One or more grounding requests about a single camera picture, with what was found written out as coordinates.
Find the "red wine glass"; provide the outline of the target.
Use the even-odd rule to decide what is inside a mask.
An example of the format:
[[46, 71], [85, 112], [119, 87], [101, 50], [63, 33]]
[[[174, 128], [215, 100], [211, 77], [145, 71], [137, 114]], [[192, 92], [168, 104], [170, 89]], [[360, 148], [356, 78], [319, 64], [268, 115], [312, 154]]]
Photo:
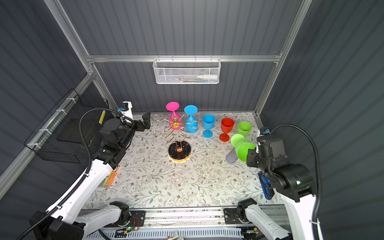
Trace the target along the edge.
[[220, 141], [228, 142], [230, 140], [229, 133], [232, 131], [234, 125], [235, 125], [235, 122], [233, 119], [231, 118], [222, 119], [221, 130], [223, 133], [219, 136]]

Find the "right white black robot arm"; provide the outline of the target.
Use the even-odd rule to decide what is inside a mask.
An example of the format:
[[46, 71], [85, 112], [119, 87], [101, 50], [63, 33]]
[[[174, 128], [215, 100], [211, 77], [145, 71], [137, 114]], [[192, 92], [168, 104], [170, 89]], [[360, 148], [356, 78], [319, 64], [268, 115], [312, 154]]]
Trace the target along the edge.
[[247, 165], [259, 168], [269, 181], [265, 187], [276, 190], [284, 202], [291, 229], [285, 230], [272, 220], [252, 198], [238, 203], [239, 219], [254, 224], [269, 240], [321, 240], [323, 234], [315, 205], [320, 192], [304, 165], [291, 164], [283, 140], [273, 135], [257, 138], [257, 146], [248, 149]]

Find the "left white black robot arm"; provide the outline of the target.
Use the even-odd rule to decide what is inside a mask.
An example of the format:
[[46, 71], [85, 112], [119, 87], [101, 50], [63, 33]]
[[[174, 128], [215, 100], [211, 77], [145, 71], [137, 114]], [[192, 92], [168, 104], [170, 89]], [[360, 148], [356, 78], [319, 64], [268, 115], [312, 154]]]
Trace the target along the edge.
[[90, 195], [119, 166], [135, 133], [151, 127], [150, 112], [146, 112], [141, 120], [134, 120], [130, 110], [119, 109], [116, 115], [103, 123], [101, 147], [94, 154], [87, 152], [89, 164], [85, 171], [44, 213], [33, 215], [31, 227], [19, 236], [20, 240], [30, 232], [38, 240], [81, 240], [109, 224], [119, 227], [130, 224], [129, 206], [117, 201], [89, 215], [79, 216]]

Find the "green wine glass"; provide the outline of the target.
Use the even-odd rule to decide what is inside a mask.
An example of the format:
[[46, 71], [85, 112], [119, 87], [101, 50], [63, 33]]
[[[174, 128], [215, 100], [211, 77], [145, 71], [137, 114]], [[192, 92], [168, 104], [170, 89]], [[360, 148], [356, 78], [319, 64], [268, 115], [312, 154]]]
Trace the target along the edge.
[[248, 122], [240, 122], [238, 124], [237, 134], [247, 137], [252, 130], [252, 125]]
[[231, 138], [231, 144], [235, 148], [236, 155], [242, 162], [247, 161], [248, 150], [256, 150], [257, 147], [249, 142], [243, 135], [235, 134]]

